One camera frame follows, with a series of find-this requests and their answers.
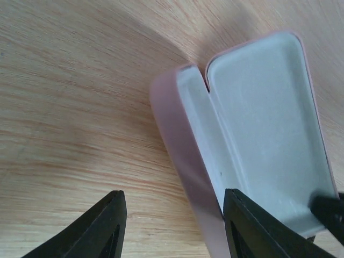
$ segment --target wood grain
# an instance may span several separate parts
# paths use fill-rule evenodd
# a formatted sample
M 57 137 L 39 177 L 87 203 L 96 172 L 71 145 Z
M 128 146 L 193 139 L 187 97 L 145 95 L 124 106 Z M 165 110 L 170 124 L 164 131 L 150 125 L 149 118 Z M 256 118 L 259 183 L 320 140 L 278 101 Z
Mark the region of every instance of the wood grain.
M 19 257 L 124 190 L 123 257 L 209 257 L 150 110 L 185 62 L 290 28 L 306 46 L 344 190 L 344 5 L 329 0 L 3 0 L 0 256 Z M 316 243 L 344 257 L 328 233 Z

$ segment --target wooden table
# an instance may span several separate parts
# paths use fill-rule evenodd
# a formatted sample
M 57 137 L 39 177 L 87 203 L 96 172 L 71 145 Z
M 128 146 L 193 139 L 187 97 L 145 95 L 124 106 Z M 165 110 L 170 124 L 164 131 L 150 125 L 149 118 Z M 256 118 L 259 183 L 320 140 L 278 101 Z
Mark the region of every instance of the wooden table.
M 342 1 L 3 0 L 0 13 L 1 257 L 24 255 L 119 189 L 123 257 L 209 257 L 155 126 L 149 84 L 276 29 L 304 40 L 344 189 Z M 329 234 L 316 243 L 344 257 Z

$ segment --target open lid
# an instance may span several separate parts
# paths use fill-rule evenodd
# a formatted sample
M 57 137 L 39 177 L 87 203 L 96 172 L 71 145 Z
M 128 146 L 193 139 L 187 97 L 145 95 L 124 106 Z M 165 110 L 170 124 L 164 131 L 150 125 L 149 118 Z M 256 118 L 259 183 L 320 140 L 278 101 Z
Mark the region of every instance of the open lid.
M 314 194 L 336 197 L 299 39 L 281 32 L 177 74 L 177 88 L 223 211 L 237 188 L 304 237 L 323 225 Z

